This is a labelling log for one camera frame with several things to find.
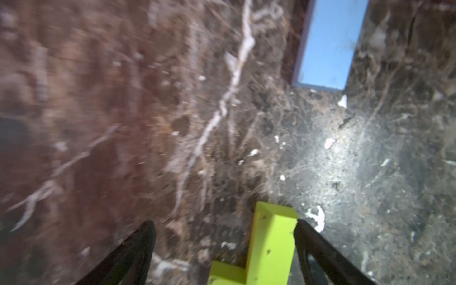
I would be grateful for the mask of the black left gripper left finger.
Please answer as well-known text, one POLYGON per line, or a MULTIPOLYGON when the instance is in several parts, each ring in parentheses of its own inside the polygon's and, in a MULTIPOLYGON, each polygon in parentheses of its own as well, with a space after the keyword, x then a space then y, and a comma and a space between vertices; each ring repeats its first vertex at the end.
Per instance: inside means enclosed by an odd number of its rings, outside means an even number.
POLYGON ((78 285, 144 285, 156 244, 156 229, 150 220, 126 238, 78 285))

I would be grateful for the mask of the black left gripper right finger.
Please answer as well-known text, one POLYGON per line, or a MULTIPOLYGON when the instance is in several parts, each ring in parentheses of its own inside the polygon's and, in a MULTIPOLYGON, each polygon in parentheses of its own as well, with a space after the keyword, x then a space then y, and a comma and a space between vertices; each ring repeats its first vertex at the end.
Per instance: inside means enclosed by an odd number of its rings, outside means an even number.
POLYGON ((298 220, 294 241, 306 285, 374 285, 309 223, 298 220))

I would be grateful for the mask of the green block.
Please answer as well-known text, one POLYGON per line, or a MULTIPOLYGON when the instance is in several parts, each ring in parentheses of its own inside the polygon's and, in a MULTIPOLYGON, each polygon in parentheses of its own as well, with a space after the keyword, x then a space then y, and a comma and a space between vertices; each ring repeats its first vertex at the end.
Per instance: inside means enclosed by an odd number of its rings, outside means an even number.
POLYGON ((291 207, 257 202, 246 266, 248 285, 286 285, 295 252, 298 213, 291 207))
POLYGON ((220 261, 213 261, 210 268, 208 285, 245 285, 246 271, 220 261))

